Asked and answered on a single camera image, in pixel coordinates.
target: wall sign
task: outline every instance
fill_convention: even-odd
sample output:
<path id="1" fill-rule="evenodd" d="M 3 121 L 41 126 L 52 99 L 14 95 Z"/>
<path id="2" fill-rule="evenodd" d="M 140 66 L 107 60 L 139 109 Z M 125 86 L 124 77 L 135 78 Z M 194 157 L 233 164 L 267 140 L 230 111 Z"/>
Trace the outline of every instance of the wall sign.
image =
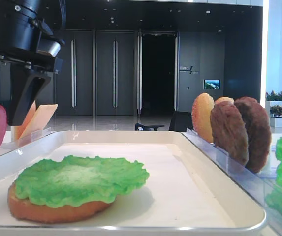
<path id="1" fill-rule="evenodd" d="M 180 66 L 179 71 L 183 73 L 189 73 L 190 75 L 199 74 L 198 70 L 193 70 L 193 66 Z"/>

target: potted plant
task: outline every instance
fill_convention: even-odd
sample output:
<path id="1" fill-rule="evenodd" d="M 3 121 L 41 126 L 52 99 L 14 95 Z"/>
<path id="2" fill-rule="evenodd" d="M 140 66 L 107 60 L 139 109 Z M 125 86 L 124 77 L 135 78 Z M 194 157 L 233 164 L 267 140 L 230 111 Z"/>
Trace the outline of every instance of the potted plant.
<path id="1" fill-rule="evenodd" d="M 282 107 L 282 91 L 279 93 L 275 93 L 272 91 L 271 93 L 265 93 L 265 110 L 267 111 L 268 117 L 272 117 L 270 110 L 273 106 L 281 106 Z"/>
<path id="2" fill-rule="evenodd" d="M 273 106 L 271 107 L 270 112 L 272 114 L 271 126 L 282 127 L 282 107 L 279 105 Z"/>

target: white tray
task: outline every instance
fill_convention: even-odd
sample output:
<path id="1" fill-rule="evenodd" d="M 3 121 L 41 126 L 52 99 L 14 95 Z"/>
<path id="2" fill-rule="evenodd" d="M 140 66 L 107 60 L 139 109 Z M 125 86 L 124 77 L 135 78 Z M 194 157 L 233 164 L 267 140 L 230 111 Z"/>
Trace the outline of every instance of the white tray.
<path id="1" fill-rule="evenodd" d="M 86 221 L 48 226 L 13 218 L 6 196 L 18 173 L 67 155 L 138 160 L 150 177 Z M 257 236 L 265 225 L 265 210 L 180 133 L 63 131 L 0 157 L 0 234 Z"/>

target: clear acrylic divider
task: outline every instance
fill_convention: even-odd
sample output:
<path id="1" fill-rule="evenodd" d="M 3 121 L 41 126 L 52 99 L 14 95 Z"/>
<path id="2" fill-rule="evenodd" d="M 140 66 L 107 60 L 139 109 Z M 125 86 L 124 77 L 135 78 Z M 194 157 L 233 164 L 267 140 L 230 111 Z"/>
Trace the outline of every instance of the clear acrylic divider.
<path id="1" fill-rule="evenodd" d="M 47 128 L 44 130 L 37 130 L 32 132 L 31 134 L 24 136 L 23 138 L 17 139 L 10 143 L 5 143 L 0 146 L 0 156 L 9 153 L 10 151 L 21 148 L 22 146 L 29 144 L 35 140 L 38 140 L 44 136 L 47 136 L 52 133 L 51 128 Z"/>
<path id="2" fill-rule="evenodd" d="M 269 225 L 282 236 L 282 187 L 274 180 L 260 177 L 229 157 L 228 153 L 187 129 L 185 136 L 222 169 L 237 185 L 263 206 Z"/>

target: black chair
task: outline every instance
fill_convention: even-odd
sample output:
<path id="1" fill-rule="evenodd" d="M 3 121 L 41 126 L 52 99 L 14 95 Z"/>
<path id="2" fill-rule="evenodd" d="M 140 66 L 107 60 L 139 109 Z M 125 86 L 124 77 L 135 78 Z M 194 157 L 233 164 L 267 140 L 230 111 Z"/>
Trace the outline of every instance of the black chair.
<path id="1" fill-rule="evenodd" d="M 148 125 L 148 126 L 145 126 L 145 125 L 142 125 L 140 123 L 136 123 L 135 124 L 135 129 L 134 130 L 138 130 L 138 131 L 157 131 L 158 128 L 161 128 L 161 127 L 165 127 L 165 125 L 163 124 L 157 124 L 157 125 Z"/>
<path id="2" fill-rule="evenodd" d="M 158 128 L 164 126 L 162 124 L 145 126 L 137 123 L 135 124 L 135 130 L 158 131 Z M 191 112 L 174 112 L 169 124 L 169 131 L 186 132 L 187 128 L 193 129 Z"/>
<path id="3" fill-rule="evenodd" d="M 169 131 L 186 132 L 187 128 L 193 129 L 191 112 L 174 112 Z"/>

